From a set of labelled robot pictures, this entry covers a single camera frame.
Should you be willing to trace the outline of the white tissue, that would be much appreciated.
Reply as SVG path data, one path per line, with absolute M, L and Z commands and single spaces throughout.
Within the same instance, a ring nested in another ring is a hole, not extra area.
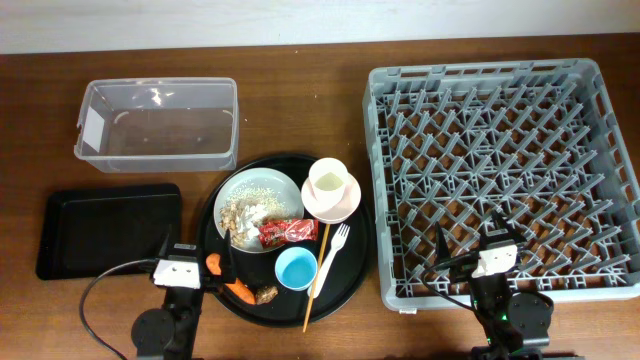
M 236 216 L 238 234 L 246 239 L 257 237 L 260 234 L 259 227 L 267 214 L 267 208 L 262 204 L 246 205 Z

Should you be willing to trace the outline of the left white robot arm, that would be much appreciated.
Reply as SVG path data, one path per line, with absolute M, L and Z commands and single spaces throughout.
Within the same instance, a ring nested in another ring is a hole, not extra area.
M 230 235 L 202 245 L 169 238 L 152 260 L 150 280 L 165 291 L 161 307 L 135 320 L 131 339 L 138 359 L 190 359 L 207 293 L 220 293 L 235 280 Z

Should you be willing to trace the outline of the blue plastic cup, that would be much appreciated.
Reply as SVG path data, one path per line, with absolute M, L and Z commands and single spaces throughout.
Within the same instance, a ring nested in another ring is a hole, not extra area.
M 310 250 L 291 247 L 277 257 L 274 271 L 276 279 L 285 288 L 302 291 L 314 281 L 318 265 L 315 255 Z

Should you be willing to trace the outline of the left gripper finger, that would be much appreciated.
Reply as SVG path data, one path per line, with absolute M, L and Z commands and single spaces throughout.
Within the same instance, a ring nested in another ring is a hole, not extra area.
M 166 252 L 167 252 L 167 247 L 169 244 L 170 237 L 171 237 L 171 227 L 168 227 L 167 230 L 162 235 L 162 242 L 157 255 L 158 259 L 163 259 L 166 257 Z
M 234 265 L 233 247 L 231 241 L 231 233 L 229 230 L 225 231 L 222 250 L 220 254 L 220 269 L 221 276 L 224 283 L 235 283 L 237 280 L 237 274 Z

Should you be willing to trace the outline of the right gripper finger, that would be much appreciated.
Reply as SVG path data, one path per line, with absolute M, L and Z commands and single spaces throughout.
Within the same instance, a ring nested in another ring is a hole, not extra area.
M 436 224 L 436 260 L 434 262 L 435 270 L 445 270 L 451 268 L 451 254 L 447 246 L 447 239 L 444 235 L 442 227 Z
M 496 249 L 509 245 L 515 245 L 517 249 L 524 247 L 525 237 L 507 223 L 500 213 L 492 210 L 490 216 L 494 229 L 480 233 L 479 246 L 481 249 Z

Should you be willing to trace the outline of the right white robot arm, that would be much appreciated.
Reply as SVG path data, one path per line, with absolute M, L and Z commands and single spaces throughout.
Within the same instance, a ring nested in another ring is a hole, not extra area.
M 453 283 L 470 288 L 470 305 L 487 338 L 474 347 L 470 357 L 478 360 L 541 359 L 549 345 L 548 329 L 554 303 L 537 291 L 515 291 L 507 275 L 520 264 L 525 237 L 497 212 L 491 213 L 494 229 L 482 232 L 478 247 L 453 257 L 444 232 L 436 227 L 435 271 L 447 270 Z

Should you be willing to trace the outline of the red snack wrapper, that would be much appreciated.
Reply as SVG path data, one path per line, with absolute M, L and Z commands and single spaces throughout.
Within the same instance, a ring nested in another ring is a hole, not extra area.
M 318 229 L 316 219 L 273 220 L 259 228 L 258 239 L 263 248 L 273 248 L 286 243 L 315 241 Z

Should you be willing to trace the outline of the cream plastic cup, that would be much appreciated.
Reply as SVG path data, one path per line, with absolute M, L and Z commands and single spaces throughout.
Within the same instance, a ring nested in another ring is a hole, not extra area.
M 338 159 L 325 157 L 317 160 L 309 170 L 313 196 L 321 208 L 338 204 L 345 192 L 349 173 Z

